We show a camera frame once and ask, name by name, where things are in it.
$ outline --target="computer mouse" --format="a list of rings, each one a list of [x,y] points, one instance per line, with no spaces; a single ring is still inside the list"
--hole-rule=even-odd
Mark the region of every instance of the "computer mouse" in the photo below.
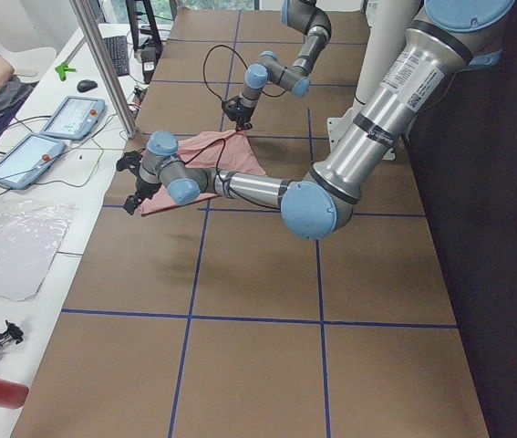
[[[94,80],[83,79],[78,82],[77,89],[80,93],[85,93],[86,91],[90,91],[97,86],[98,84]]]

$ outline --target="green clip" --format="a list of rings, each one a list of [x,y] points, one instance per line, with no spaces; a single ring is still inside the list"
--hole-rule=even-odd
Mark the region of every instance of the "green clip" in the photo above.
[[[67,71],[76,71],[75,68],[70,67],[66,62],[62,62],[56,67],[56,72],[59,75],[59,80],[66,80]]]

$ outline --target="blue tablet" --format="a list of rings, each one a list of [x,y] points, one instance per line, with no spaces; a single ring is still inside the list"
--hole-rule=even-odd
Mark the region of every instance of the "blue tablet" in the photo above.
[[[0,186],[25,189],[57,160],[66,144],[44,135],[28,134],[0,160]]]
[[[96,126],[105,108],[102,99],[67,96],[41,134],[55,139],[81,140]]]

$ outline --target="white table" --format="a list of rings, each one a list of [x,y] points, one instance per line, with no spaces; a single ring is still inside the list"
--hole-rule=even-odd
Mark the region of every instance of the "white table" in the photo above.
[[[128,25],[100,25],[100,31],[104,37],[126,35],[129,27]],[[66,59],[67,54],[73,50],[80,38],[81,31],[78,30],[59,54],[53,67]],[[68,72],[67,80],[64,82],[59,80],[53,68],[46,73],[24,107],[18,112],[16,117],[19,120],[52,114],[66,96],[79,94],[76,91],[76,85],[81,79],[93,79],[98,83],[98,87],[86,93],[85,96],[102,98],[107,102],[106,113],[97,129],[102,126],[110,114],[115,112],[86,44],[69,62],[69,65],[76,68],[78,72]],[[133,57],[130,71],[134,78],[142,79],[140,64]],[[130,76],[121,77],[119,80],[125,95],[129,96],[134,86],[137,85],[135,80]],[[31,120],[27,125],[34,131],[40,131],[45,122],[45,119]],[[7,130],[0,138],[0,151],[9,151],[27,133],[27,128],[22,125]],[[5,319],[16,323],[25,332],[23,343],[11,345],[0,353],[1,379],[31,386],[78,268],[81,258],[79,255],[83,253],[88,242],[102,205],[104,193],[114,175],[115,163],[125,146],[126,135],[122,133],[119,118],[113,118],[95,140],[104,148],[104,151],[94,141],[87,141],[80,149],[66,154],[65,157],[55,162],[41,180],[62,179],[69,183],[82,184],[100,157],[98,168],[85,186],[73,188],[62,183],[35,185],[24,191],[10,191],[0,196],[0,212],[9,203],[24,200],[75,205],[76,213],[63,243],[59,247],[59,252],[78,254],[56,254],[44,283],[33,299],[24,302],[0,299],[0,332],[6,329]],[[81,349],[80,339],[71,341],[78,342],[78,350]],[[0,408],[0,438],[10,435],[20,412],[21,409],[11,411]]]

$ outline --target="red cloth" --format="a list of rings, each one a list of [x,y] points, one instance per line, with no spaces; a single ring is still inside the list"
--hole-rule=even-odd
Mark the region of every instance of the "red cloth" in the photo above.
[[[215,141],[212,146],[187,164],[187,167],[215,167],[223,147],[223,141],[217,141],[219,139],[226,140],[222,157],[218,163],[220,169],[250,173],[252,175],[266,175],[256,157],[254,157],[248,138],[243,132],[236,132],[235,130],[201,132],[195,137],[180,141],[178,153],[181,159],[187,162],[196,153],[199,153],[203,148]],[[217,194],[202,193],[194,202],[198,203],[215,196]],[[175,207],[178,207],[178,205],[173,202],[167,193],[167,189],[163,186],[152,199],[145,199],[140,205],[140,214],[151,214]]]

